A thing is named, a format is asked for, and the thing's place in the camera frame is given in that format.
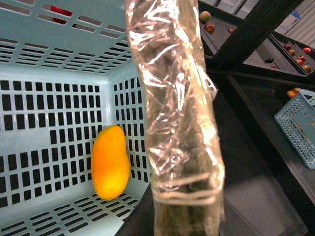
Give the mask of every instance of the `light blue basket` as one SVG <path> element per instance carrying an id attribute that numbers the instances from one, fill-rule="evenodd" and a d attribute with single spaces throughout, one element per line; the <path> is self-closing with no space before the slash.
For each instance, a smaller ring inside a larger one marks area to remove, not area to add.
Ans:
<path id="1" fill-rule="evenodd" d="M 315 168 L 315 93 L 299 88 L 275 119 L 300 154 L 304 164 Z"/>
<path id="2" fill-rule="evenodd" d="M 0 235 L 114 235 L 150 182 L 124 1 L 0 0 L 0 92 Z M 107 202 L 90 162 L 112 124 L 132 167 L 125 192 Z"/>

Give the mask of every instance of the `red apple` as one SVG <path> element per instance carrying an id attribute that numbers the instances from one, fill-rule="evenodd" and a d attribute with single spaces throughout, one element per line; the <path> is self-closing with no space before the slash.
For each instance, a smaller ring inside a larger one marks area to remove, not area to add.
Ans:
<path id="1" fill-rule="evenodd" d="M 212 25 L 211 23 L 205 24 L 203 27 L 205 31 L 207 31 L 209 34 L 213 34 L 215 32 L 215 26 Z"/>
<path id="2" fill-rule="evenodd" d="M 292 47 L 291 47 L 290 44 L 285 44 L 285 45 L 284 45 L 284 48 L 285 48 L 287 51 L 289 51 L 289 50 L 292 49 Z"/>
<path id="3" fill-rule="evenodd" d="M 65 16 L 72 16 L 72 14 L 73 14 L 71 11 L 67 11 L 67 10 L 64 10 L 64 9 L 61 9 L 61 8 L 55 7 L 55 6 L 51 6 L 50 9 L 53 12 L 57 12 L 59 14 L 65 15 Z M 63 24 L 63 25 L 67 22 L 65 20 L 62 20 L 62 19 L 59 19 L 59 18 L 55 18 L 55 17 L 53 17 L 53 20 L 55 22 L 58 22 L 58 23 Z"/>
<path id="4" fill-rule="evenodd" d="M 295 51 L 293 49 L 290 49 L 288 52 L 291 54 L 291 56 L 295 55 Z"/>
<path id="5" fill-rule="evenodd" d="M 296 90 L 290 90 L 286 94 L 289 96 L 289 98 L 293 98 L 295 95 L 297 95 L 298 91 Z"/>
<path id="6" fill-rule="evenodd" d="M 303 65 L 302 60 L 299 60 L 299 59 L 298 59 L 298 60 L 296 60 L 296 62 L 297 62 L 297 63 L 299 63 L 299 64 L 300 64 L 300 66 L 302 66 L 302 65 Z"/>
<path id="7" fill-rule="evenodd" d="M 305 52 L 307 55 L 311 53 L 311 49 L 309 47 L 303 48 L 303 52 Z"/>
<path id="8" fill-rule="evenodd" d="M 302 65 L 302 68 L 303 68 L 307 73 L 309 73 L 310 67 L 308 67 L 307 65 Z"/>
<path id="9" fill-rule="evenodd" d="M 301 60 L 301 61 L 304 63 L 304 62 L 305 62 L 305 56 L 302 56 L 302 55 L 299 56 L 299 57 L 298 57 L 298 60 Z"/>
<path id="10" fill-rule="evenodd" d="M 211 15 L 209 12 L 203 11 L 199 16 L 199 20 L 206 23 L 210 19 L 210 17 Z"/>

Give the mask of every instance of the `small blue basket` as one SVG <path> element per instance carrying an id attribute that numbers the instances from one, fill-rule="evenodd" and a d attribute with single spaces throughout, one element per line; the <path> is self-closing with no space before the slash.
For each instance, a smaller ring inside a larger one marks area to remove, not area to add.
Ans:
<path id="1" fill-rule="evenodd" d="M 299 88 L 276 115 L 275 120 L 289 138 L 304 164 L 315 168 L 315 92 Z"/>

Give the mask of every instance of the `mango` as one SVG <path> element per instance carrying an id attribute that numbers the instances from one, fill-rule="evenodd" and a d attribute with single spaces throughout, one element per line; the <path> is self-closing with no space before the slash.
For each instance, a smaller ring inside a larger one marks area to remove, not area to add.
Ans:
<path id="1" fill-rule="evenodd" d="M 117 125 L 103 129 L 91 155 L 92 182 L 99 197 L 108 201 L 118 197 L 128 184 L 130 169 L 123 130 Z"/>

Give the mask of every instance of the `plastic wrap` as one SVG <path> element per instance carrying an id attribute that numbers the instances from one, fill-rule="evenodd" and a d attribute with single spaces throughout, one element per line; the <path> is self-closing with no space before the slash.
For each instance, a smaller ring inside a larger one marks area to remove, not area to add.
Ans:
<path id="1" fill-rule="evenodd" d="M 205 73 L 197 0 L 125 0 L 146 101 L 155 236 L 214 236 L 225 169 Z"/>

